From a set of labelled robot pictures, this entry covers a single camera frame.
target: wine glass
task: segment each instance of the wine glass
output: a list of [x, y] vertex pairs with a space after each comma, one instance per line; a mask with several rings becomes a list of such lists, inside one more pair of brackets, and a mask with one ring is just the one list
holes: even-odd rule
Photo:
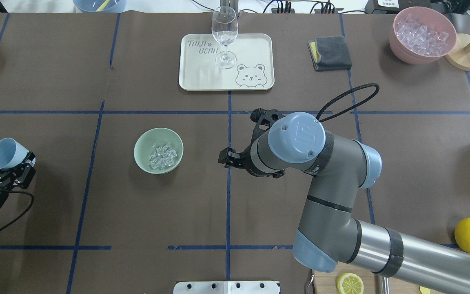
[[221, 69], [231, 69], [237, 63], [237, 57], [228, 51], [228, 45], [237, 39], [239, 24], [237, 13], [229, 6], [220, 6], [213, 11], [211, 18], [211, 33], [215, 40], [224, 45], [226, 50], [220, 52], [215, 62]]

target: blue joint cap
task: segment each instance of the blue joint cap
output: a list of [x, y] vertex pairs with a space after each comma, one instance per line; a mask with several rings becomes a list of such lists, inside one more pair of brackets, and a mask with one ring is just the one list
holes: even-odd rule
[[306, 238], [298, 229], [295, 243], [293, 244], [293, 256], [303, 266], [312, 270], [318, 270], [319, 272], [332, 272], [338, 264], [338, 262]]
[[377, 178], [380, 176], [380, 173], [382, 172], [382, 158], [380, 157], [380, 154], [378, 153], [377, 150], [374, 148], [371, 148], [367, 145], [364, 145], [357, 140], [353, 140], [362, 147], [362, 151], [364, 151], [364, 155], [366, 156], [366, 162], [367, 162], [367, 173], [366, 173], [366, 179], [364, 180], [364, 183], [362, 186], [360, 186], [360, 189], [367, 189], [371, 188], [377, 181]]
[[288, 163], [304, 163], [317, 158], [325, 143], [324, 127], [306, 112], [293, 112], [269, 129], [269, 148]]

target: pink bowl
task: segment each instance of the pink bowl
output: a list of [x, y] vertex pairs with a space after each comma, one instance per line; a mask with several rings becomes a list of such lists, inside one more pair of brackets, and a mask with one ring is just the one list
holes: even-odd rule
[[[416, 52], [412, 52], [400, 41], [400, 39], [398, 39], [397, 34], [395, 34], [395, 26], [400, 20], [405, 19], [409, 13], [418, 17], [422, 23], [428, 26], [433, 26], [436, 32], [446, 32], [449, 34], [446, 41], [449, 48], [444, 52], [444, 54], [440, 56], [424, 56]], [[391, 32], [389, 33], [389, 46], [391, 47], [391, 50], [393, 50], [393, 53], [400, 58], [400, 60], [405, 61], [410, 65], [423, 65], [442, 58], [453, 50], [456, 41], [457, 31], [454, 29], [454, 26], [451, 24], [449, 19], [438, 11], [420, 6], [409, 7], [400, 11], [395, 17], [393, 26], [391, 27]]]

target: blue bowl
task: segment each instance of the blue bowl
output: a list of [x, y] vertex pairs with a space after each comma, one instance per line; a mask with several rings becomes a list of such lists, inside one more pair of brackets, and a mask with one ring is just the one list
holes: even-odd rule
[[124, 12], [126, 7], [126, 0], [110, 0], [110, 3], [108, 3], [103, 11], [96, 11], [103, 2], [104, 0], [73, 0], [73, 4], [82, 12], [121, 13]]

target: wooden cutting board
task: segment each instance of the wooden cutting board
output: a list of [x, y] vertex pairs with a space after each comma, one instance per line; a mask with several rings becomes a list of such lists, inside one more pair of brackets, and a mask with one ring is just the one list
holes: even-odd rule
[[[358, 275], [364, 282], [364, 294], [380, 293], [377, 276], [371, 271], [354, 265], [338, 263], [334, 272], [317, 272], [315, 275], [315, 293], [316, 294], [338, 294], [336, 289], [336, 280], [345, 273], [352, 272]], [[389, 278], [389, 291], [392, 294], [420, 294], [419, 286], [395, 278]], [[441, 292], [431, 290], [430, 294], [440, 294]]]

